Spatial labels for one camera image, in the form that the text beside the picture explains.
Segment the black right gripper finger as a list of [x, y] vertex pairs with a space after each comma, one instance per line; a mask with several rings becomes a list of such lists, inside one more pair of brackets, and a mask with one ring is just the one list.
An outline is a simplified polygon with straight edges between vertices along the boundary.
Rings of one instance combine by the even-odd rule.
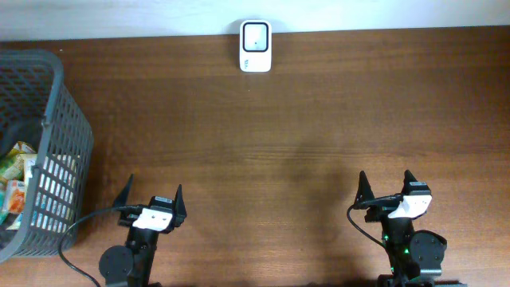
[[403, 194], [410, 194], [411, 192], [416, 190], [416, 187], [412, 185], [412, 183], [415, 183], [417, 180], [413, 176], [410, 170], [405, 170], [404, 172], [404, 180], [403, 180], [403, 188], [402, 193]]
[[366, 173], [361, 171], [359, 173], [359, 185], [355, 196], [355, 204], [364, 204], [367, 201], [373, 200], [374, 193], [371, 189], [371, 185], [367, 179]]

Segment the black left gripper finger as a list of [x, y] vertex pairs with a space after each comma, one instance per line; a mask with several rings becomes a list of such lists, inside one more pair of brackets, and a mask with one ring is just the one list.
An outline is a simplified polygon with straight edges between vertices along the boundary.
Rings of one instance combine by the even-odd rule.
[[173, 205], [173, 222], [174, 224], [183, 224], [187, 217], [186, 207], [182, 196], [182, 185], [178, 185]]
[[124, 188], [121, 190], [121, 192], [114, 199], [113, 204], [112, 204], [113, 207], [126, 206], [128, 196], [129, 196], [132, 184], [133, 184], [133, 180], [134, 180], [134, 175], [131, 174], [129, 176], [128, 181], [127, 181], [126, 185], [124, 186]]

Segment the yellow snack bag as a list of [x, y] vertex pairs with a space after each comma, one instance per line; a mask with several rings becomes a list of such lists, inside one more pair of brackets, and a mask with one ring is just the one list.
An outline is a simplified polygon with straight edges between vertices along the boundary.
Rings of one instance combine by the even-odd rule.
[[29, 186], [29, 181], [33, 178], [33, 167], [37, 162], [37, 154], [22, 154], [22, 161], [24, 164], [23, 171], [23, 179], [25, 187]]

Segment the small orange white packet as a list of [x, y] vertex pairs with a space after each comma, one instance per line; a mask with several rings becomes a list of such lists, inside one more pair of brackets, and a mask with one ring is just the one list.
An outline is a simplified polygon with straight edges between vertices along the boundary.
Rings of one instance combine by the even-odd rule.
[[26, 203], [26, 187], [24, 181], [10, 180], [6, 187], [7, 210], [11, 214], [20, 214]]

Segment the green drink carton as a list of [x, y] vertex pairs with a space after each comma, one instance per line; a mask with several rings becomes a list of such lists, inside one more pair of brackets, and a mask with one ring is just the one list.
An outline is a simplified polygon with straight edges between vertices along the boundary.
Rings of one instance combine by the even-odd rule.
[[20, 180], [24, 175], [23, 154], [7, 156], [1, 160], [1, 181]]

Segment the green blue plastic packet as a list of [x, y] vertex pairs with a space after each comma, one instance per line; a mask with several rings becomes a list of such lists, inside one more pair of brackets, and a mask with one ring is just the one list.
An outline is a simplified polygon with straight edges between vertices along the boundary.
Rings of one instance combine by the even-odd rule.
[[0, 190], [0, 224], [4, 223], [4, 221], [7, 219], [10, 213], [7, 210], [6, 204], [7, 204], [6, 191]]

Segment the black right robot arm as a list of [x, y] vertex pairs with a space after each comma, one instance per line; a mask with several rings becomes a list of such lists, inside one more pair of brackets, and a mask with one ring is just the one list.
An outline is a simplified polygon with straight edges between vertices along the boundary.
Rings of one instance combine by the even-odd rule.
[[[346, 216], [361, 234], [381, 246], [390, 263], [390, 274], [378, 276], [376, 285], [382, 287], [462, 286], [459, 281], [439, 281], [441, 264], [447, 250], [447, 240], [429, 230], [415, 230], [413, 221], [426, 214], [432, 201], [427, 183], [417, 180], [406, 170], [402, 190], [393, 195], [375, 197], [366, 173], [359, 173], [355, 200]], [[364, 210], [366, 223], [380, 223], [382, 235], [378, 240], [355, 223], [352, 210]]]

